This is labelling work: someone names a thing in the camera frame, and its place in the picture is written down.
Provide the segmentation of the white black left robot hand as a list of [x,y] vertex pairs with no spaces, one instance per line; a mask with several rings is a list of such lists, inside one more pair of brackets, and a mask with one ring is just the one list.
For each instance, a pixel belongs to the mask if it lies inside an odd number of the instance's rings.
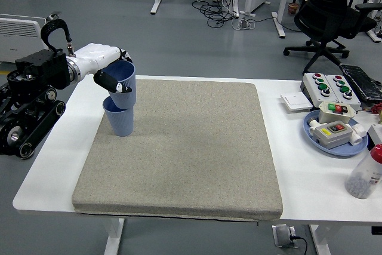
[[132,88],[117,80],[114,76],[104,71],[118,60],[131,60],[130,55],[118,47],[90,43],[75,52],[75,56],[67,56],[67,65],[70,82],[77,84],[86,75],[93,75],[96,84],[105,90],[124,94],[132,92]]

